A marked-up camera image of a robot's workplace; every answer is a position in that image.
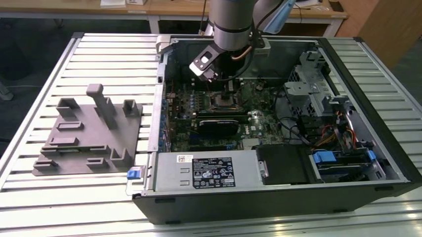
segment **wooden table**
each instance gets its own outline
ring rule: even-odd
[[[328,11],[312,7],[294,9],[288,23],[326,24],[324,36],[333,37],[340,29],[346,12],[336,12],[324,0]],[[159,21],[199,21],[203,2],[198,0],[149,0],[146,5],[102,9],[101,0],[0,0],[0,17],[53,19],[117,19],[149,20],[151,33],[159,33]]]

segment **blue latch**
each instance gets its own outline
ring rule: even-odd
[[[127,180],[141,179],[141,169],[139,170],[130,170],[127,172]]]
[[[321,162],[337,162],[336,155],[333,152],[316,152],[313,155],[316,163]]]
[[[374,151],[368,151],[368,155],[369,155],[369,158],[372,161],[374,161],[377,159]]]

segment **slotted aluminum surface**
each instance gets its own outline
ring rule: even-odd
[[[293,234],[326,237],[364,233],[376,236],[422,235],[422,225],[418,223],[422,219],[422,189],[400,197],[384,198],[348,213],[155,226],[126,195],[125,173],[35,177],[31,174],[32,164],[58,116],[53,106],[65,96],[75,96],[78,103],[91,103],[85,96],[85,86],[90,83],[106,85],[106,95],[115,103],[135,98],[138,103],[145,104],[137,162],[146,162],[143,152],[149,147],[154,102],[150,87],[155,85],[157,70],[154,42],[155,36],[151,35],[86,34],[77,42],[78,49],[70,47],[70,60],[65,60],[47,98],[6,164],[0,232],[19,237],[111,234],[181,237]],[[330,42],[421,170],[422,114],[418,104],[396,78],[380,69],[380,63],[364,51],[361,44],[353,39],[332,39]],[[129,50],[119,53],[119,49],[125,48],[135,48],[137,53]],[[338,80],[333,80],[344,92]]]

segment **warning label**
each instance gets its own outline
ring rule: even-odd
[[[193,159],[194,188],[235,187],[231,157]]]

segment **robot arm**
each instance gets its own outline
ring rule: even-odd
[[[296,0],[211,0],[210,25],[214,43],[194,59],[190,69],[207,81],[231,80],[249,68],[257,47],[258,28],[278,33]]]

